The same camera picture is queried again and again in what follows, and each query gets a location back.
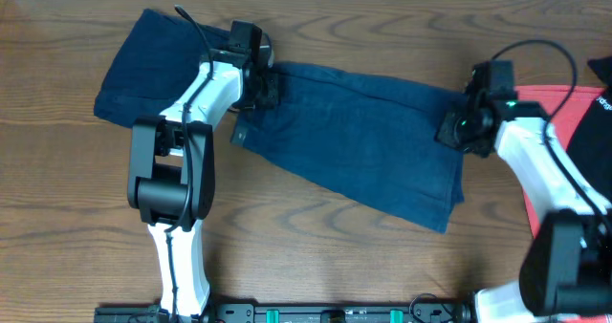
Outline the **blue denim shorts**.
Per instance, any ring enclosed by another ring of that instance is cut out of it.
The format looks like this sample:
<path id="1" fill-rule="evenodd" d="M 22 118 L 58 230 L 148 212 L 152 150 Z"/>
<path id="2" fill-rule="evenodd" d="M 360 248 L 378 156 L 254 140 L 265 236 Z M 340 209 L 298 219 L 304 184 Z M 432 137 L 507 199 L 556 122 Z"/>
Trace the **blue denim shorts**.
<path id="1" fill-rule="evenodd" d="M 243 111 L 232 143 L 362 205 L 443 233 L 463 156 L 436 141 L 461 94 L 395 77 L 277 63 L 280 101 Z"/>

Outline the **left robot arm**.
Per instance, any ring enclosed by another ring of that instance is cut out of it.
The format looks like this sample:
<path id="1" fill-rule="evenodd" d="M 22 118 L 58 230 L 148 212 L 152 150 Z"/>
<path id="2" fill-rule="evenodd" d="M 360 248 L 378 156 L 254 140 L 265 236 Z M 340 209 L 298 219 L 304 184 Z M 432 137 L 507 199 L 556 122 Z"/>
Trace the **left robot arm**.
<path id="1" fill-rule="evenodd" d="M 157 250 L 161 322 L 198 322 L 208 310 L 203 223 L 215 194 L 213 133 L 232 108 L 254 108 L 277 94 L 268 71 L 273 50 L 205 55 L 183 93 L 132 127 L 127 201 Z"/>

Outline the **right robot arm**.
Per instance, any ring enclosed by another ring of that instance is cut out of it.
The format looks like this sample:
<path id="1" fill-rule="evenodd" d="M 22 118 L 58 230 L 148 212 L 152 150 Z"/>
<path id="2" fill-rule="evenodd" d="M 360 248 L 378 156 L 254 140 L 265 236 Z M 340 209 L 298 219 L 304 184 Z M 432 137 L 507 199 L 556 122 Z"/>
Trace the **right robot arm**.
<path id="1" fill-rule="evenodd" d="M 545 322 L 611 312 L 611 203 L 580 174 L 535 101 L 452 106 L 438 142 L 481 157 L 494 152 L 527 194 L 538 230 L 517 280 L 478 291 L 475 322 Z"/>

